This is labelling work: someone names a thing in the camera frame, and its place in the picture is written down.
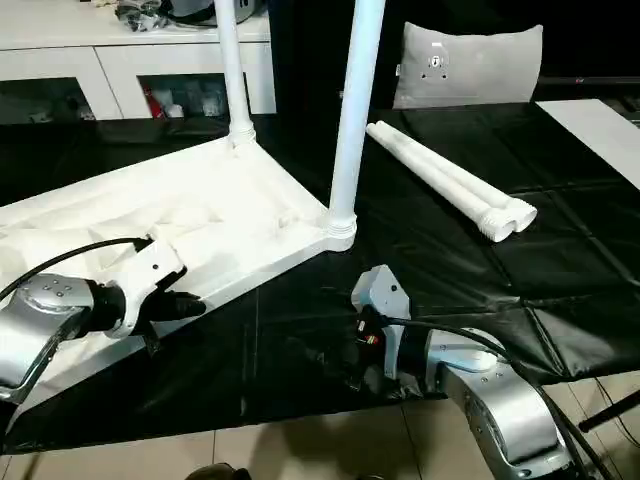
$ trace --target robotic arm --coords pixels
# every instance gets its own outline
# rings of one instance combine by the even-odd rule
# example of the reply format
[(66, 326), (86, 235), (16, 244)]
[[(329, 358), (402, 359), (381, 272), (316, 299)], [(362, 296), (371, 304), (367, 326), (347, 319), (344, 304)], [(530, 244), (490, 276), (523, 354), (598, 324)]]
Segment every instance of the robotic arm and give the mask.
[[(412, 327), (409, 297), (389, 267), (363, 273), (351, 301), (360, 313), (361, 344), (378, 344), (384, 351), (386, 379), (397, 380), (400, 371), (410, 373), (423, 379), (426, 392), (452, 399), (496, 479), (548, 478), (570, 468), (563, 437), (533, 386), (504, 358), (474, 340)], [(484, 332), (468, 331), (501, 346)]]
[(111, 338), (140, 334), (154, 351), (151, 321), (201, 315), (206, 309), (191, 294), (165, 291), (185, 273), (173, 248), (154, 241), (123, 262), (106, 284), (54, 274), (20, 284), (0, 310), (0, 400), (22, 403), (60, 343), (89, 332)]

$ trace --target black plastic sheet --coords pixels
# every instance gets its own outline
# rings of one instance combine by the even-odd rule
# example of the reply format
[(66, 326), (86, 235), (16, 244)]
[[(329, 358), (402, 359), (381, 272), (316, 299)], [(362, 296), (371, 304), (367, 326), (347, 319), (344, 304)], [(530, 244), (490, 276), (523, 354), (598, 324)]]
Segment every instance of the black plastic sheet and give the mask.
[[(354, 339), (349, 294), (360, 273), (381, 263), (416, 318), (486, 330), (542, 382), (640, 368), (640, 192), (535, 105), (372, 115), (378, 119), (526, 199), (538, 218), (493, 244), (367, 139), (350, 251), (321, 254), (170, 335), (156, 356), (139, 352), (30, 410), (4, 438), (5, 452), (387, 402), (354, 392), (340, 371)], [(335, 123), (255, 122), (264, 148), (327, 203)], [(0, 202), (222, 134), (212, 121), (1, 128)]]

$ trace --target wire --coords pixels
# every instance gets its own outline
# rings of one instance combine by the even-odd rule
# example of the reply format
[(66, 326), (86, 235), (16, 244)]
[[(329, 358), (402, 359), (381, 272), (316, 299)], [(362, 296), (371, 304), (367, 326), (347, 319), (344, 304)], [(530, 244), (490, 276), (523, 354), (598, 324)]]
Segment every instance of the wire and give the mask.
[(89, 245), (85, 245), (84, 247), (76, 248), (69, 252), (62, 253), (56, 257), (53, 257), (50, 260), (47, 260), (44, 263), (41, 263), (37, 267), (32, 268), (27, 273), (20, 275), (13, 282), (7, 285), (0, 292), (0, 302), (4, 300), (6, 297), (8, 297), (11, 294), (11, 292), (13, 292), (16, 288), (18, 288), (21, 284), (29, 280), (31, 277), (71, 257), (82, 255), (83, 253), (90, 252), (91, 250), (97, 250), (99, 248), (110, 247), (112, 245), (119, 245), (122, 243), (132, 243), (136, 246), (137, 249), (140, 249), (140, 248), (146, 247), (151, 242), (153, 242), (153, 240), (148, 238), (136, 238), (136, 237), (115, 238), (112, 240), (104, 240), (102, 242), (92, 243)]
[(440, 325), (438, 323), (432, 323), (432, 322), (424, 322), (421, 320), (401, 320), (397, 318), (387, 318), (387, 320), (391, 323), (395, 323), (396, 325), (405, 325), (408, 327), (418, 326), (418, 327), (430, 328), (434, 330), (442, 330), (445, 332), (460, 335), (462, 337), (466, 337), (470, 340), (478, 342), (479, 344), (487, 347), (489, 350), (493, 351), (494, 353), (497, 353), (498, 355), (502, 356), (507, 362), (509, 362), (509, 364), (511, 364), (511, 366), (513, 367), (513, 369), (516, 371), (518, 375), (520, 375), (526, 382), (531, 384), (531, 386), (536, 390), (536, 392), (538, 392), (538, 394), (542, 397), (544, 402), (547, 404), (547, 407), (549, 407), (551, 416), (556, 422), (556, 425), (558, 426), (558, 430), (560, 430), (560, 434), (562, 435), (562, 438), (565, 441), (567, 449), (569, 450), (571, 457), (574, 463), (576, 464), (576, 467), (580, 470), (581, 475), (585, 479), (590, 478), (586, 470), (586, 467), (584, 466), (584, 463), (580, 458), (580, 454), (578, 453), (575, 447), (575, 444), (573, 443), (573, 438), (575, 438), (575, 440), (578, 442), (580, 447), (585, 451), (585, 453), (587, 454), (587, 456), (589, 457), (593, 465), (598, 469), (598, 471), (600, 471), (604, 480), (614, 480), (614, 477), (611, 474), (611, 472), (609, 472), (609, 470), (604, 465), (604, 463), (602, 462), (598, 454), (591, 447), (591, 445), (589, 445), (589, 442), (587, 442), (587, 440), (584, 438), (584, 436), (582, 435), (582, 432), (580, 432), (578, 427), (576, 427), (571, 422), (571, 420), (569, 420), (569, 418), (560, 409), (560, 407), (558, 407), (556, 402), (551, 397), (549, 397), (547, 392), (545, 392), (545, 390), (540, 386), (539, 382), (535, 378), (533, 378), (533, 376), (524, 368), (522, 363), (513, 355), (511, 355), (505, 348), (501, 347), (500, 345), (496, 345), (491, 340), (488, 340), (485, 337), (478, 335), (477, 333), (469, 332), (468, 330), (464, 330), (463, 328), (459, 328), (459, 327), (450, 327), (447, 325)]
[[(609, 403), (611, 405), (613, 405), (615, 402), (611, 398), (611, 395), (609, 395), (609, 392), (607, 391), (607, 389), (604, 388), (604, 385), (602, 384), (600, 379), (598, 377), (596, 377), (595, 381), (596, 381), (596, 384), (598, 385), (598, 389), (600, 390), (600, 394), (603, 397), (606, 397), (606, 399), (609, 401)], [(622, 434), (623, 437), (625, 437), (634, 447), (640, 448), (640, 442), (638, 442), (638, 440), (636, 440), (636, 438), (633, 436), (633, 434), (629, 431), (629, 429), (625, 425), (624, 421), (622, 420), (621, 416), (617, 416), (616, 417), (615, 424), (616, 424), (616, 427), (618, 428), (618, 430), (620, 431), (620, 433)]]

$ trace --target pillow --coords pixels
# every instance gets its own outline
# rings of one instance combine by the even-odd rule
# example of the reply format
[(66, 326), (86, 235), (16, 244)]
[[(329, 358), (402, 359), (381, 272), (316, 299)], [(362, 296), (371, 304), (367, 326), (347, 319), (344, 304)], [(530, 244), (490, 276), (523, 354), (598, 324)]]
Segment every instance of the pillow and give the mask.
[(518, 33), (448, 35), (406, 23), (394, 108), (528, 102), (542, 25)]

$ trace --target tile floor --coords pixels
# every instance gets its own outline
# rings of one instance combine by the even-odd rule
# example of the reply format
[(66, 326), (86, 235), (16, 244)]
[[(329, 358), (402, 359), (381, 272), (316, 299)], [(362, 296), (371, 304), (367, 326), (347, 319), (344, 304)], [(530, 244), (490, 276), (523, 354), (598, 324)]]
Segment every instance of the tile floor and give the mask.
[[(616, 400), (640, 388), (640, 372), (601, 381)], [(548, 391), (576, 422), (605, 405), (594, 380), (555, 385)], [(623, 421), (640, 438), (640, 408), (625, 414)], [(588, 435), (589, 442), (617, 478), (640, 478), (640, 450), (618, 426), (612, 422), (598, 428)], [(255, 480), (342, 480), (361, 473), (391, 480), (493, 480), (464, 416), (449, 400), (0, 457), (0, 478), (182, 480), (212, 461), (245, 466)]]

